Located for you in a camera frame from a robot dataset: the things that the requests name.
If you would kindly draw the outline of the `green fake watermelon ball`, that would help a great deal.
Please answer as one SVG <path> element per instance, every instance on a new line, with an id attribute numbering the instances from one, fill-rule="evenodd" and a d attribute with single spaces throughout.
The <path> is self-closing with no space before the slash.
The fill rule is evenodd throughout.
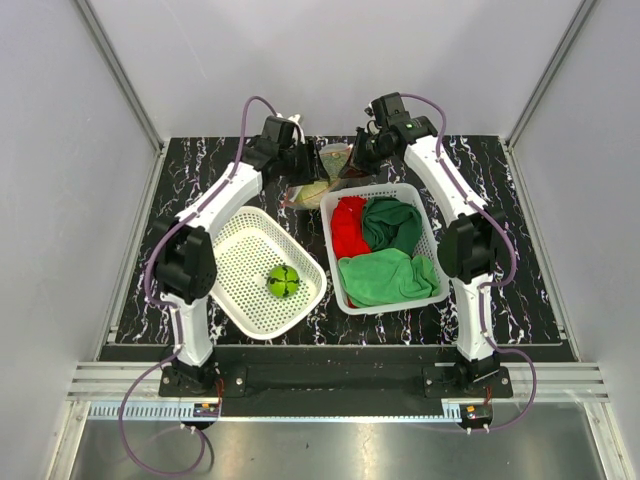
<path id="1" fill-rule="evenodd" d="M 288 265 L 274 267 L 267 278 L 267 289 L 278 298 L 289 298 L 294 295 L 301 284 L 297 271 Z"/>

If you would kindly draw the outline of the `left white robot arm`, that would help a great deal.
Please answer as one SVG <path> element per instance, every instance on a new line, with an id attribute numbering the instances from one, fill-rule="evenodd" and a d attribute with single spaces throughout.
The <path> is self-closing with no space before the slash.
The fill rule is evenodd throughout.
<path id="1" fill-rule="evenodd" d="M 155 284 L 150 303 L 168 310 L 173 352 L 161 366 L 170 383 L 196 396 L 217 386 L 207 302 L 218 268 L 213 241 L 229 219 L 271 181 L 293 186 L 327 178 L 315 144 L 306 139 L 297 115 L 266 118 L 260 134 L 240 141 L 236 158 L 194 203 L 157 225 L 159 240 L 145 272 Z"/>

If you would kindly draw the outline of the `green fake cabbage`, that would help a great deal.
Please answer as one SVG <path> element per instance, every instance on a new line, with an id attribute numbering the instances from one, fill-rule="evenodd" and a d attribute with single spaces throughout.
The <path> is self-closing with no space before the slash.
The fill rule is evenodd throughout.
<path id="1" fill-rule="evenodd" d="M 294 187 L 289 198 L 291 207 L 305 210 L 318 209 L 328 188 L 329 183 L 326 181 Z"/>

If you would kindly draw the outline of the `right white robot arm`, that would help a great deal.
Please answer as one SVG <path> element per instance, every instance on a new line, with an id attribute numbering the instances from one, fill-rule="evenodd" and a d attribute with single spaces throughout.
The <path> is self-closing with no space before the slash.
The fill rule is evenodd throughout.
<path id="1" fill-rule="evenodd" d="M 476 396 L 500 369 L 500 358 L 489 316 L 494 270 L 501 255 L 511 264 L 515 250 L 504 227 L 501 210 L 490 207 L 454 166 L 442 145 L 444 127 L 425 116 L 413 117 L 404 93 L 390 93 L 366 107 L 373 124 L 356 131 L 349 159 L 339 175 L 376 175 L 391 157 L 402 160 L 427 188 L 446 224 L 437 246 L 441 269 L 455 292 L 460 358 L 451 377 L 457 390 Z"/>

